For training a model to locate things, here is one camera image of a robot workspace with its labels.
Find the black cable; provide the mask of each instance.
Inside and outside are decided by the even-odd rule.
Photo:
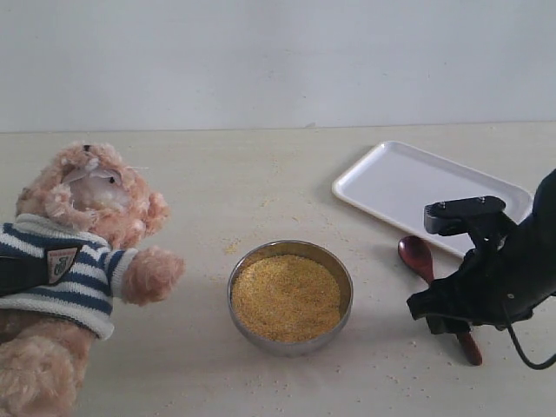
[[[556,354],[553,354],[552,357],[548,358],[548,360],[546,360],[542,363],[533,363],[527,358],[527,356],[525,355],[525,352],[523,352],[523,348],[520,345],[520,341],[518,341],[518,337],[515,335],[515,332],[513,331],[512,322],[510,321],[510,317],[509,317],[509,315],[506,311],[506,306],[504,305],[504,303],[502,303],[502,310],[504,311],[504,316],[505,316],[505,319],[506,319],[507,331],[510,334],[510,337],[512,338],[512,342],[513,342],[513,345],[515,346],[515,350],[517,351],[521,360],[528,367],[530,367],[531,369],[534,369],[536,371],[542,371],[542,370],[547,369],[547,368],[551,367],[552,365],[554,365],[554,363],[556,363]]]

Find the plastic tray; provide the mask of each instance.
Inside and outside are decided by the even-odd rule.
[[[471,239],[427,233],[426,205],[494,195],[506,203],[506,214],[515,222],[527,217],[533,205],[533,196],[516,185],[401,142],[377,145],[334,182],[333,192],[356,208],[459,257],[473,247]]]

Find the metal bowl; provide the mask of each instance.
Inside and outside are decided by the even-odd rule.
[[[237,317],[232,304],[232,288],[243,269],[264,258],[279,255],[298,255],[320,263],[336,279],[340,287],[340,322],[330,331],[309,341],[279,342],[261,337],[246,328]],[[354,289],[349,272],[338,258],[320,246],[302,241],[277,241],[266,243],[243,256],[235,265],[228,279],[228,309],[233,323],[245,338],[258,348],[276,356],[295,357],[312,353],[327,345],[346,325],[351,313]]]

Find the table surface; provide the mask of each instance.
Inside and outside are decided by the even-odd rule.
[[[556,123],[369,129],[0,135],[3,221],[17,193],[59,148],[111,142],[173,209],[142,243],[183,255],[187,273],[165,302],[117,302],[116,331],[91,353],[78,417],[553,415],[553,372],[525,367],[509,336],[474,332],[469,367],[452,337],[413,321],[425,284],[397,257],[402,232],[337,201],[333,180],[375,144],[402,141],[534,191],[554,168]],[[250,249],[302,239],[338,255],[354,280],[351,318],[332,344],[280,359],[252,347],[227,310],[228,275]],[[438,276],[458,261],[434,250]],[[552,302],[517,326],[536,360],[556,347]]]

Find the teddy bear head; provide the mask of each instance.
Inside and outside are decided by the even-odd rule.
[[[23,189],[20,214],[99,235],[113,248],[131,248],[162,228],[169,206],[112,145],[73,143]]]

